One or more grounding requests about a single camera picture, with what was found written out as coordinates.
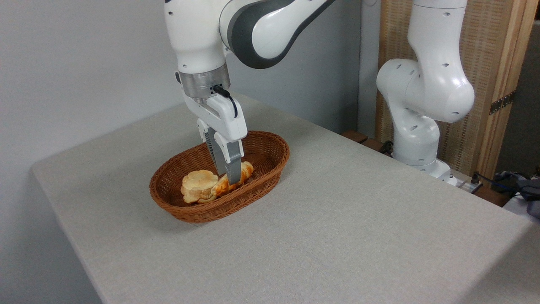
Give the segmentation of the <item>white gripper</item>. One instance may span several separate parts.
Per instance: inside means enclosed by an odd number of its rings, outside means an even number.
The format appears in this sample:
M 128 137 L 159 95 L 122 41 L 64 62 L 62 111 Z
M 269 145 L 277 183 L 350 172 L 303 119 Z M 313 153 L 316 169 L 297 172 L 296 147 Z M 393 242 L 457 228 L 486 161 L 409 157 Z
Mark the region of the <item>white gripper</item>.
M 241 139 L 247 135 L 239 102 L 222 95 L 196 99 L 182 93 L 182 97 L 189 110 L 198 117 L 201 140 L 208 147 L 217 173 L 226 174 L 230 185 L 238 183 L 244 156 Z

